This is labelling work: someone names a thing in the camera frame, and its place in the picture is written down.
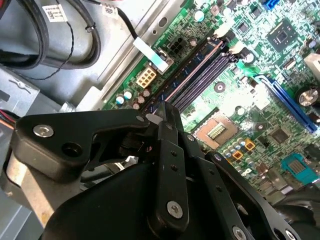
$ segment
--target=barcode label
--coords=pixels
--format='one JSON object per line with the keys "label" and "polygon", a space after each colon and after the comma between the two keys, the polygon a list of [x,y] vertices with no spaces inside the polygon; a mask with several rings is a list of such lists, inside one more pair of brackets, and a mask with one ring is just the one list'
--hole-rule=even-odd
{"label": "barcode label", "polygon": [[43,6],[46,16],[48,17],[50,23],[67,22],[67,16],[63,10],[61,4],[59,5],[48,5]]}
{"label": "barcode label", "polygon": [[115,6],[111,6],[108,4],[102,5],[102,14],[108,16],[113,19],[118,19],[118,9]]}

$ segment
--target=motherboard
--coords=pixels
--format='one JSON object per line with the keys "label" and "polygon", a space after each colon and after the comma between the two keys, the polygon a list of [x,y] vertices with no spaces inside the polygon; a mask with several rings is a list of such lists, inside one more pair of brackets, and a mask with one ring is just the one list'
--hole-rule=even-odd
{"label": "motherboard", "polygon": [[320,1],[187,0],[104,109],[167,101],[271,203],[320,174]]}

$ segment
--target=blue pcie slot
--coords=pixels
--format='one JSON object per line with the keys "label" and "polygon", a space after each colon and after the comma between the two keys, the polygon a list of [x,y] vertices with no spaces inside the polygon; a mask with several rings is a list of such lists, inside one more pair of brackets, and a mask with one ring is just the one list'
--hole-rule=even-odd
{"label": "blue pcie slot", "polygon": [[280,0],[267,0],[263,5],[267,10],[272,10],[280,2]]}
{"label": "blue pcie slot", "polygon": [[266,84],[270,90],[279,98],[279,100],[289,109],[294,118],[307,129],[310,133],[317,131],[318,127],[312,120],[301,110],[299,105],[288,95],[281,85],[273,79],[259,78]]}

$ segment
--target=green circuit board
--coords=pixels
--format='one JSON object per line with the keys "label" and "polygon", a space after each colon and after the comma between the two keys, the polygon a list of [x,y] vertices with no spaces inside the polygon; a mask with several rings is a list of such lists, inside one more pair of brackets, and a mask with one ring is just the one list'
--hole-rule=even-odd
{"label": "green circuit board", "polygon": [[[199,1],[187,1],[174,21],[152,46],[155,51],[167,52],[174,63],[164,74],[157,74],[150,84],[148,89],[151,96],[181,62],[188,58],[194,48],[189,44],[190,39],[200,42],[212,36],[221,26],[229,26],[234,37],[227,45],[232,48],[241,42],[251,50],[254,61],[248,64],[240,60],[230,64],[190,106],[181,112],[185,131],[197,137],[197,132],[208,123],[210,117],[214,116],[215,113],[212,111],[217,109],[219,114],[223,114],[237,130],[232,137],[219,144],[215,148],[216,151],[224,153],[239,139],[249,139],[254,143],[254,149],[241,149],[243,156],[239,159],[231,156],[228,158],[229,162],[237,167],[239,172],[246,172],[243,176],[257,189],[266,182],[266,176],[264,174],[262,177],[259,171],[251,167],[246,161],[248,158],[253,159],[255,163],[264,163],[267,168],[274,167],[289,185],[298,189],[303,182],[297,181],[282,168],[282,160],[292,153],[300,154],[315,173],[320,173],[317,164],[319,158],[316,156],[308,160],[310,156],[305,151],[309,145],[319,150],[319,129],[313,134],[307,131],[268,87],[254,77],[265,76],[276,80],[292,99],[295,99],[296,93],[306,86],[319,87],[319,81],[304,62],[306,56],[320,48],[319,0],[280,0],[273,9],[266,9],[265,4],[260,1],[246,1],[246,4],[243,4],[244,1],[241,3],[236,1],[232,11],[225,11],[231,1],[218,3],[202,0],[201,5],[197,5],[197,2]],[[218,7],[219,11],[214,13],[213,7]],[[195,21],[195,12],[199,10],[204,13],[204,19],[200,22]],[[284,35],[274,33],[278,27],[285,30]],[[170,43],[178,37],[188,44],[179,53],[171,55]],[[279,37],[286,41],[277,42]],[[144,90],[136,84],[137,78],[148,64],[149,60],[144,57],[105,104],[105,110],[132,107],[134,99]],[[219,83],[224,84],[223,92],[216,89]],[[130,90],[133,97],[119,105],[116,103],[116,97],[125,90]],[[315,111],[313,107],[301,107],[301,109],[307,115]],[[197,139],[205,152],[212,149],[201,138]]]}

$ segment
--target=black cable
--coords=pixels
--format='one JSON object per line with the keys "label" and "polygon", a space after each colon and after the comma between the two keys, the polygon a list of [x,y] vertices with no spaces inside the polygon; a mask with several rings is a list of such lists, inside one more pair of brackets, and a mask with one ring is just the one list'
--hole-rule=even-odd
{"label": "black cable", "polygon": [[54,71],[51,75],[45,77],[45,78],[33,78],[33,77],[29,77],[27,76],[28,79],[31,79],[31,80],[47,80],[49,78],[51,78],[53,75],[57,74],[63,67],[64,65],[66,65],[68,63],[68,61],[70,60],[70,58],[72,57],[72,54],[74,53],[74,46],[75,46],[75,34],[74,34],[74,30],[71,26],[71,24],[67,21],[66,24],[69,26],[70,28],[70,32],[71,32],[71,50],[70,50],[70,54],[69,56],[67,57],[67,59],[61,64],[61,66],[56,70]]}
{"label": "black cable", "polygon": [[[32,25],[35,29],[38,42],[39,42],[39,52],[38,55],[31,55],[25,59],[19,59],[15,61],[10,60],[10,56],[19,56],[23,54],[8,52],[0,50],[0,59],[1,63],[6,65],[9,68],[15,69],[33,69],[37,67],[47,56],[49,51],[49,32],[46,25],[46,21],[39,9],[38,5],[34,0],[17,0],[19,5],[23,8],[23,10],[29,16]],[[5,10],[7,9],[10,1],[5,3]]]}
{"label": "black cable", "polygon": [[120,16],[120,18],[122,18],[122,20],[124,21],[125,25],[127,26],[127,28],[129,29],[133,39],[137,39],[138,38],[138,34],[136,33],[134,26],[132,26],[129,18],[127,17],[127,15],[120,9],[118,8],[118,14]]}
{"label": "black cable", "polygon": [[[67,0],[67,2],[69,2],[69,4],[73,8],[75,8],[75,10],[81,15],[81,17],[84,19],[84,21],[87,24],[87,27],[85,29],[88,33],[92,34],[91,50],[83,60],[78,62],[68,61],[64,64],[65,62],[64,60],[47,56],[45,59],[43,59],[41,64],[54,67],[54,68],[60,68],[63,65],[61,69],[89,68],[98,61],[101,54],[101,48],[102,48],[100,36],[96,29],[96,23],[92,19],[86,7],[82,4],[82,2],[80,2],[80,0]],[[3,65],[7,67],[9,67],[9,64],[28,62],[37,57],[38,56],[35,54],[20,54],[20,53],[0,51],[1,62]]]}
{"label": "black cable", "polygon": [[[98,1],[95,1],[95,0],[83,0],[87,3],[90,3],[90,4],[95,4],[95,5],[102,5],[101,2],[98,2]],[[130,22],[129,18],[127,17],[127,15],[120,9],[120,8],[116,8],[118,10],[118,15],[120,16],[120,18],[122,18],[122,20],[124,21],[125,25],[127,26],[127,28],[129,29],[132,37],[134,39],[137,39],[138,38],[138,34],[136,33],[135,31],[135,28],[134,26],[132,26],[132,23]]]}

